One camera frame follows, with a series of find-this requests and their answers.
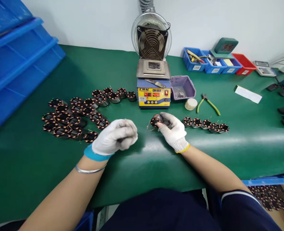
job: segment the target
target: small white container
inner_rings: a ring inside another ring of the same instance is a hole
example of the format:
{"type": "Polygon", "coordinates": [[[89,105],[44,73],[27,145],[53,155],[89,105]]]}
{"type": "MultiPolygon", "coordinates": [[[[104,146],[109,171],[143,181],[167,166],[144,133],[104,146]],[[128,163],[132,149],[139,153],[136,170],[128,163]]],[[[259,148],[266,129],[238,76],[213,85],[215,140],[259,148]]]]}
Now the small white container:
{"type": "Polygon", "coordinates": [[[188,110],[188,111],[192,111],[193,109],[195,109],[197,106],[197,101],[196,99],[193,99],[193,98],[189,98],[185,104],[185,108],[188,110]]]}

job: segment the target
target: blue wristband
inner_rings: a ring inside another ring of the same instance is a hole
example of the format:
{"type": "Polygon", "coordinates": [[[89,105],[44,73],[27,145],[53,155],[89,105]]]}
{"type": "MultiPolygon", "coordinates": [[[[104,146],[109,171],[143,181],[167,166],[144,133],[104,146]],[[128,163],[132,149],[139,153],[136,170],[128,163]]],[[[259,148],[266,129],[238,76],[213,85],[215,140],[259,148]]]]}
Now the blue wristband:
{"type": "Polygon", "coordinates": [[[112,155],[114,155],[114,153],[112,155],[108,155],[108,156],[99,155],[99,154],[97,154],[93,151],[91,146],[92,146],[92,144],[87,146],[87,148],[84,150],[84,155],[86,155],[89,159],[92,159],[92,160],[95,160],[95,161],[105,161],[105,160],[110,159],[110,157],[112,155]]]}

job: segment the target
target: pliers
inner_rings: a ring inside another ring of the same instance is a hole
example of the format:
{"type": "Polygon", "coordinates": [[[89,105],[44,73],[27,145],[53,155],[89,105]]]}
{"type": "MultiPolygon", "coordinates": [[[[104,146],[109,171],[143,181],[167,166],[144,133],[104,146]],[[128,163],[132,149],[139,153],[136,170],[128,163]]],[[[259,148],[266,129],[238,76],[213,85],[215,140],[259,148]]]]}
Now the pliers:
{"type": "Polygon", "coordinates": [[[203,93],[202,93],[202,97],[203,97],[203,99],[202,99],[202,100],[200,101],[200,103],[198,104],[197,109],[196,109],[196,113],[199,112],[200,105],[202,104],[202,102],[203,102],[204,99],[205,99],[205,100],[215,109],[215,111],[217,112],[218,116],[220,116],[221,114],[220,114],[219,110],[216,108],[216,106],[213,105],[212,102],[210,102],[210,100],[207,99],[207,95],[206,95],[206,94],[203,95],[203,93]]]}

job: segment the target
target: fan grill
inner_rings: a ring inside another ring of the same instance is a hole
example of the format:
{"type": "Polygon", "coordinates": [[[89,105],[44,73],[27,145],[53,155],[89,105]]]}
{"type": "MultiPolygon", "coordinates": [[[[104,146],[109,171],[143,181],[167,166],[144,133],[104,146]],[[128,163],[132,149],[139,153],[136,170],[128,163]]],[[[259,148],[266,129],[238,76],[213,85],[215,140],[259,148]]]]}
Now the fan grill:
{"type": "Polygon", "coordinates": [[[158,30],[147,29],[139,37],[139,50],[145,59],[163,60],[166,41],[158,30]]]}

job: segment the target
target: workbench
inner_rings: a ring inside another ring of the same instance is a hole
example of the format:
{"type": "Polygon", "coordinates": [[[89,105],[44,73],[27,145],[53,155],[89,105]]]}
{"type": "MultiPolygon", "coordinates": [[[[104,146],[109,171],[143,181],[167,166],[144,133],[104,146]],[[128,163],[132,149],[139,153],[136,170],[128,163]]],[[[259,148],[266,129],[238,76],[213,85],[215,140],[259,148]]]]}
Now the workbench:
{"type": "MultiPolygon", "coordinates": [[[[51,112],[48,102],[59,98],[91,97],[95,89],[111,86],[136,92],[138,55],[135,52],[62,46],[67,57],[0,128],[0,223],[28,217],[50,191],[74,168],[87,143],[62,140],[42,130],[41,117],[51,112]]],[[[218,116],[206,102],[187,111],[185,101],[172,101],[164,111],[182,120],[186,116],[226,123],[230,130],[211,134],[186,128],[186,139],[219,160],[243,180],[284,173],[284,126],[277,108],[284,97],[265,88],[273,78],[256,72],[249,76],[189,72],[182,58],[168,56],[171,75],[188,75],[199,102],[201,94],[220,110],[218,116]],[[235,86],[263,96],[256,104],[234,92],[235,86]]],[[[137,102],[99,108],[109,121],[127,118],[138,128],[138,141],[109,161],[89,208],[121,203],[154,188],[188,191],[205,183],[157,129],[147,125],[160,110],[141,110],[137,102]]],[[[88,122],[88,129],[97,131],[88,122]]]]}

